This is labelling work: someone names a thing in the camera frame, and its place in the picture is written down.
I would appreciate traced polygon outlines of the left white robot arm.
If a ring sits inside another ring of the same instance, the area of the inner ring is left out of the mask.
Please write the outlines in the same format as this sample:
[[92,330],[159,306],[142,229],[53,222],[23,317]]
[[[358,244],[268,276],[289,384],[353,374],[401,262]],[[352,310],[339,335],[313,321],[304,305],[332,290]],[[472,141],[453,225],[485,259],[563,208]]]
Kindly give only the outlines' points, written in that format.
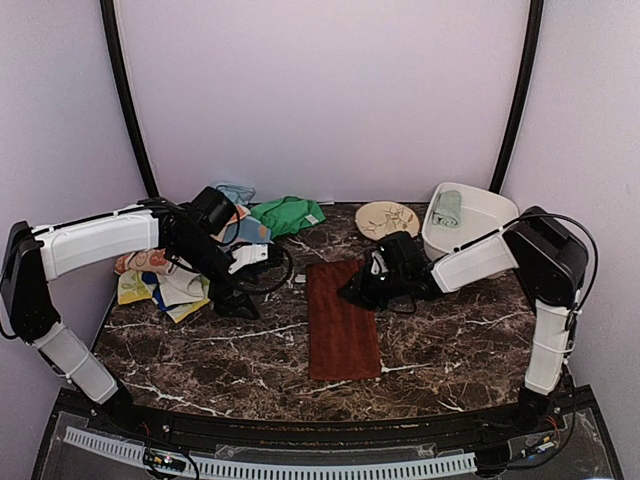
[[106,264],[134,252],[162,249],[181,268],[203,275],[224,316],[250,307],[239,285],[242,269],[269,256],[266,244],[229,247],[216,240],[238,209],[213,187],[176,204],[150,197],[121,209],[63,223],[14,223],[1,266],[1,301],[8,316],[8,339],[32,347],[94,405],[120,436],[141,427],[123,383],[86,343],[98,323],[76,332],[83,313],[95,313],[115,288]]

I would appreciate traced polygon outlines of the mint green panda towel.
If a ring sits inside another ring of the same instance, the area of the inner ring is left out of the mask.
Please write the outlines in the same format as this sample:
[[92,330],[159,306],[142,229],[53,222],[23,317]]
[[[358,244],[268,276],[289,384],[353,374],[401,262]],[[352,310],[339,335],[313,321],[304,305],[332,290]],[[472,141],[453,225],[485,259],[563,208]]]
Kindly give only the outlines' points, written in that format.
[[462,195],[457,190],[441,191],[432,208],[431,223],[446,228],[458,228],[461,222]]

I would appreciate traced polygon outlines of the dark red towel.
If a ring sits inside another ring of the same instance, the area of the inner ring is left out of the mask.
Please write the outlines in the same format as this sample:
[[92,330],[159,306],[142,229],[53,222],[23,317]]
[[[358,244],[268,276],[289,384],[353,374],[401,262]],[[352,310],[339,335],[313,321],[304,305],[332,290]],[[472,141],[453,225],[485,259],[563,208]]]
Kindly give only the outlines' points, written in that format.
[[309,377],[348,381],[381,375],[374,313],[339,296],[362,263],[321,262],[306,268],[309,321]]

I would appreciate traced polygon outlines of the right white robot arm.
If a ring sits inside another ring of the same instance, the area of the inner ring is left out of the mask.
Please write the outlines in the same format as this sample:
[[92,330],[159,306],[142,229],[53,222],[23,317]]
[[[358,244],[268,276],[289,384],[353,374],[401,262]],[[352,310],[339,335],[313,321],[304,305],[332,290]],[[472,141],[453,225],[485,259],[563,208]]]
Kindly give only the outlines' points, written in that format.
[[536,316],[524,386],[549,395],[572,352],[577,318],[599,263],[594,238],[581,241],[567,229],[571,221],[532,206],[435,261],[427,259],[408,233],[389,234],[338,294],[355,306],[384,310],[397,297],[432,301],[512,270]]

